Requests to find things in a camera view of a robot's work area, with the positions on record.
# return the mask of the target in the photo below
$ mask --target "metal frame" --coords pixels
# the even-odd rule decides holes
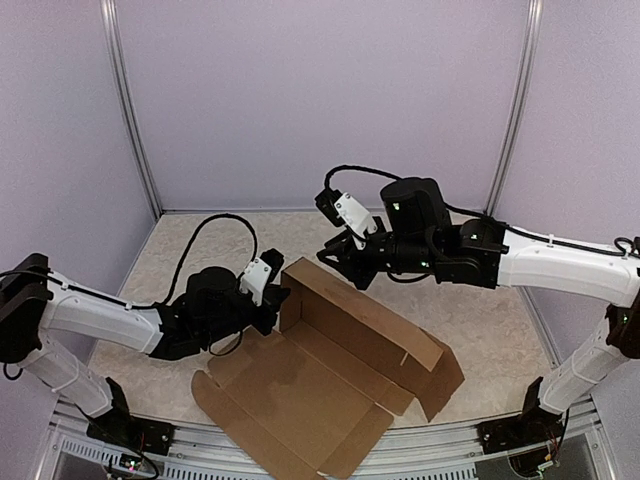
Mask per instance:
[[[145,195],[149,203],[149,208],[156,221],[162,216],[163,209],[160,202],[160,196],[153,181],[151,167],[147,161],[147,156],[142,144],[138,120],[136,119],[133,102],[131,100],[131,91],[127,81],[127,71],[124,64],[124,56],[122,53],[122,41],[120,39],[120,30],[118,28],[118,15],[116,12],[115,0],[100,0],[102,10],[102,20],[107,35],[107,48],[111,58],[111,66],[116,82],[116,90],[120,99],[122,115],[124,117],[127,128],[127,135],[131,142],[133,155],[136,161],[136,167],[142,180]]]
[[[149,455],[164,474],[164,479],[212,480],[266,480],[266,472],[239,449],[224,432],[212,425],[173,422],[176,433],[169,455]],[[389,430],[371,454],[356,471],[358,480],[400,480],[407,478],[432,478],[439,480],[459,478],[473,480],[475,464],[483,460],[505,457],[506,452],[484,455],[476,431],[478,421],[456,422],[426,427]],[[51,480],[62,452],[95,463],[104,462],[121,453],[130,453],[120,447],[89,439],[84,432],[86,419],[77,408],[59,401],[53,413],[42,461],[33,477],[35,480]],[[585,435],[589,441],[591,457],[598,479],[615,480],[612,457],[604,436],[600,418],[590,398],[577,402],[571,409],[567,436]],[[528,448],[514,450],[509,455]]]
[[[520,58],[516,90],[511,103],[511,112],[509,114],[507,131],[505,133],[504,140],[502,141],[498,168],[496,169],[496,174],[491,185],[491,192],[489,193],[489,199],[487,200],[487,205],[485,207],[485,212],[488,215],[493,215],[495,213],[498,202],[500,201],[500,195],[504,189],[509,165],[511,164],[511,159],[513,157],[513,150],[518,137],[520,123],[522,122],[524,106],[527,99],[527,93],[529,91],[529,83],[533,72],[533,61],[536,54],[536,48],[538,46],[541,19],[542,0],[529,0],[529,16],[527,17],[527,28],[524,36],[524,44],[522,46],[522,56]]]

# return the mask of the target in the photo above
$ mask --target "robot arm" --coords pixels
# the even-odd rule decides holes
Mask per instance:
[[[34,374],[90,419],[88,435],[134,451],[166,454],[173,427],[133,417],[120,386],[91,372],[51,330],[81,333],[163,360],[178,360],[254,326],[271,333],[289,289],[272,284],[284,263],[276,250],[253,260],[237,279],[209,267],[191,275],[171,305],[138,305],[89,289],[49,270],[32,254],[0,283],[0,362]]]
[[[574,401],[621,364],[640,358],[639,238],[617,239],[615,247],[590,244],[535,234],[482,214],[452,225],[453,207],[444,202],[433,179],[421,178],[398,178],[382,189],[391,225],[386,231],[380,217],[363,214],[360,204],[352,208],[357,201],[349,194],[331,190],[328,182],[325,186],[316,205],[346,230],[329,240],[318,258],[358,289],[365,290],[384,272],[400,283],[433,276],[438,283],[542,287],[610,303],[582,346],[531,384],[518,417],[480,426],[486,453],[544,440],[540,424],[557,428]],[[353,225],[368,227],[356,231]],[[406,273],[420,276],[408,281],[394,276]]]

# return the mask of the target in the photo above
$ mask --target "beige table surface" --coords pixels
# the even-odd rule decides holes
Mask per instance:
[[[121,296],[139,302],[162,300],[182,250],[206,216],[163,216]],[[301,256],[319,263],[315,253],[339,232],[319,213],[243,216],[258,233],[259,251],[277,248],[285,255],[285,266]],[[251,245],[240,223],[210,223],[191,249],[176,292],[184,291],[190,274],[207,266],[221,265],[239,273],[250,258]],[[366,293],[449,344],[458,358],[466,380],[432,423],[519,410],[527,386],[550,369],[522,300],[513,289],[437,285],[433,279],[398,285],[378,275]],[[119,345],[98,342],[90,367],[122,386],[134,413],[210,424],[190,391],[191,377],[195,371],[206,369],[208,359],[208,353],[201,353],[177,362],[156,360]],[[414,401],[404,416],[396,418],[394,426],[425,424],[422,409]]]

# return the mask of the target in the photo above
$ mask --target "cardboard box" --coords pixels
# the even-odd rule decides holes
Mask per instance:
[[[447,345],[309,260],[282,285],[281,333],[246,330],[192,380],[200,408],[275,478],[348,478],[391,413],[417,397],[432,419],[463,382]]]

